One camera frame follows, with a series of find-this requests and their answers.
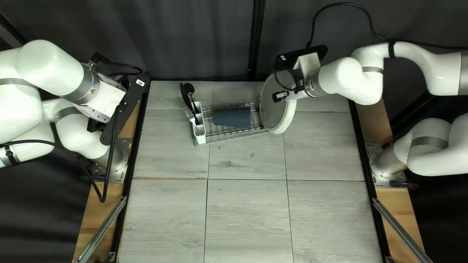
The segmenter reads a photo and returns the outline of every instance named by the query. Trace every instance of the metal band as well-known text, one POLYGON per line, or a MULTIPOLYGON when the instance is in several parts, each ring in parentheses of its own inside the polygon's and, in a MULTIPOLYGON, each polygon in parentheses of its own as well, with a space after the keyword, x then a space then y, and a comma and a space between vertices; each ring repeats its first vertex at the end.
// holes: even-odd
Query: metal band
POLYGON ((13 148, 13 145, 10 145, 10 146, 5 147, 5 150, 6 150, 6 151, 11 151, 11 153, 13 154, 12 157, 13 157, 13 159, 14 159, 17 163, 21 162, 20 159, 18 158, 18 155, 17 155, 16 152, 15 152, 15 149, 13 148))
POLYGON ((1 162, 3 162, 5 166, 12 165, 12 163, 10 162, 10 159, 7 156, 7 152, 5 148, 0 150, 0 160, 1 162))
POLYGON ((15 85, 23 85, 28 86, 31 88, 39 89, 38 87, 32 85, 31 83, 25 81, 24 79, 0 79, 0 86, 1 85, 8 85, 8 84, 15 84, 15 85))
POLYGON ((61 120, 63 117, 65 116, 68 116, 68 115, 71 115, 71 114, 82 114, 81 111, 79 111, 77 108, 75 107, 68 107, 68 108, 64 108, 64 109, 61 109, 59 110, 55 116, 54 116, 54 122, 57 123, 59 120, 61 120))
POLYGON ((310 88, 306 89, 306 93, 312 97, 323 97, 328 95, 323 91, 319 84, 319 71, 317 70, 312 76, 310 76, 310 88))
POLYGON ((424 136, 415 138, 411 142, 411 147, 418 145, 429 145, 440 149, 445 149, 448 147, 448 141, 437 137, 424 136))
POLYGON ((99 77, 88 67, 83 64, 81 65, 83 66, 84 72, 81 84, 72 93, 61 96, 69 102, 78 105, 90 102, 99 93, 99 77))
POLYGON ((460 83, 458 95, 468 95, 468 51, 461 53, 460 83))
POLYGON ((362 72, 377 72, 383 74, 383 68, 377 66, 364 66, 362 67, 362 72))

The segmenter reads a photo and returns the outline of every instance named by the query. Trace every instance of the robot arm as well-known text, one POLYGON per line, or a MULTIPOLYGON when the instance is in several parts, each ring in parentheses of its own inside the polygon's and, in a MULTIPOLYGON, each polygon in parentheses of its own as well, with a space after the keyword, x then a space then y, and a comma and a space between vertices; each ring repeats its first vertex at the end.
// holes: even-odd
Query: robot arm
MULTIPOLYGON (((89 118, 101 123, 111 120, 126 94, 122 85, 98 75, 91 67, 45 40, 0 52, 0 61, 0 110, 4 113, 0 116, 0 143, 19 140, 54 143, 50 127, 54 122, 66 149, 107 166, 110 143, 102 143, 102 131, 88 131, 88 121, 89 118), (42 102, 39 88, 60 98, 42 102)), ((142 90, 148 86, 146 82, 138 83, 142 90)), ((126 107, 120 107, 120 112, 131 111, 133 108, 128 107, 131 102, 136 104, 122 102, 126 107)), ((114 120, 112 127, 117 126, 118 120, 125 121, 117 116, 114 120)), ((125 171, 128 152, 123 145, 114 145, 110 170, 111 174, 120 174, 125 171)), ((30 142, 0 148, 0 168, 46 155, 53 148, 30 142)))
POLYGON ((18 50, 18 75, 28 83, 60 96, 96 121, 107 123, 125 95, 100 80, 97 73, 45 40, 35 40, 18 50))
MULTIPOLYGON (((406 42, 396 42, 394 53, 395 57, 410 59, 421 68, 431 94, 468 94, 468 54, 433 54, 406 42)), ((389 58, 388 43, 359 48, 350 58, 320 68, 316 73, 319 87, 316 84, 312 88, 340 94, 358 104, 375 104, 382 96, 384 58, 389 58)))
MULTIPOLYGON (((431 94, 468 94, 467 53, 433 54, 406 42, 396 42, 393 51, 395 57, 410 59, 421 68, 431 94)), ((350 58, 320 68, 312 89, 321 89, 325 95, 340 94, 362 105, 375 104, 382 96, 384 58, 389 58, 388 43, 359 48, 350 58)), ((392 178, 406 168, 424 176, 467 173, 467 130, 468 114, 453 124, 425 119, 391 147, 371 155, 372 171, 382 178, 392 178)))

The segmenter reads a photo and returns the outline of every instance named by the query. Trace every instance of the gray fabric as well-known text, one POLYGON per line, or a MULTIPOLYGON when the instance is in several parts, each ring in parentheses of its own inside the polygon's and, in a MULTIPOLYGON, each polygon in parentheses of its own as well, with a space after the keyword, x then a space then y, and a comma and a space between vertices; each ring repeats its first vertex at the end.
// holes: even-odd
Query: gray fabric
POLYGON ((81 61, 97 51, 158 79, 245 79, 252 6, 252 0, 0 0, 27 40, 52 41, 81 61))
MULTIPOLYGON (((303 49, 310 38, 312 17, 337 0, 267 0, 257 76, 268 76, 276 55, 303 49)), ((394 0, 353 1, 369 10, 378 34, 445 45, 468 46, 468 1, 394 0)), ((369 31, 366 16, 353 7, 333 7, 322 12, 312 46, 325 44, 329 51, 322 65, 349 56, 356 48, 381 43, 369 31)), ((431 49, 432 52, 443 52, 431 49)), ((425 90, 421 70, 404 58, 386 59, 383 97, 390 118, 425 90)))

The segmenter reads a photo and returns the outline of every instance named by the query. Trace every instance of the white utensil holder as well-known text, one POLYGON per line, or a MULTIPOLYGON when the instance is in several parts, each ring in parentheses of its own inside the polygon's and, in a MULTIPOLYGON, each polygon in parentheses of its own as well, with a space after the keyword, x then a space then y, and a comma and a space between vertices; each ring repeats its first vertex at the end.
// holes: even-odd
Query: white utensil holder
POLYGON ((203 120, 203 111, 202 111, 202 103, 194 102, 195 107, 198 109, 199 112, 195 114, 195 118, 199 121, 200 125, 192 124, 192 133, 193 137, 197 141, 197 144, 205 144, 206 143, 206 129, 205 123, 203 120))

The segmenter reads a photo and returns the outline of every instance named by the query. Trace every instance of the black frame post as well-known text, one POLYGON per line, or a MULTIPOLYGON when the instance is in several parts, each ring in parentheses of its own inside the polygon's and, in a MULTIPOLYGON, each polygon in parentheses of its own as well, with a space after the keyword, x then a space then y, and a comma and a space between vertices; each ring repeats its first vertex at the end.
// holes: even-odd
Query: black frame post
POLYGON ((250 28, 249 65, 247 67, 248 80, 254 80, 257 70, 258 50, 262 37, 263 15, 265 13, 266 0, 254 0, 252 11, 252 26, 250 28))

